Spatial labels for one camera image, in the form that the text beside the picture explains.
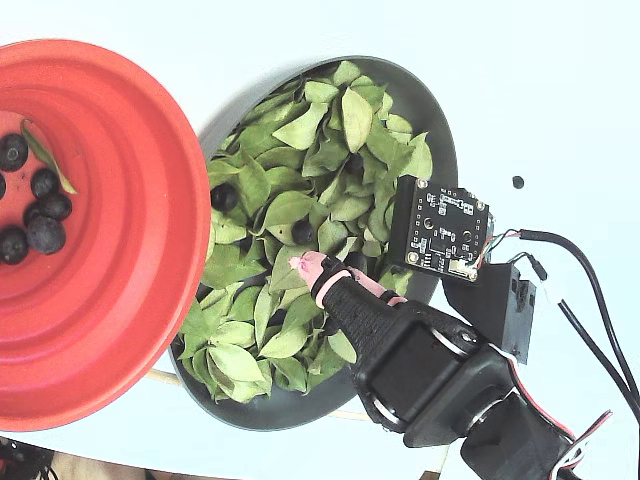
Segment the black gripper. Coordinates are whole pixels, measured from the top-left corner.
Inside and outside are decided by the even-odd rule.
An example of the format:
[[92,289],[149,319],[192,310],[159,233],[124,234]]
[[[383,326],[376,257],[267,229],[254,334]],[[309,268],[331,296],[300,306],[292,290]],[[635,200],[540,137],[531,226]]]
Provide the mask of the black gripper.
[[356,352],[355,386],[370,418],[410,448],[465,437],[513,388],[508,361],[475,328],[383,287],[339,259],[289,260],[312,300]]

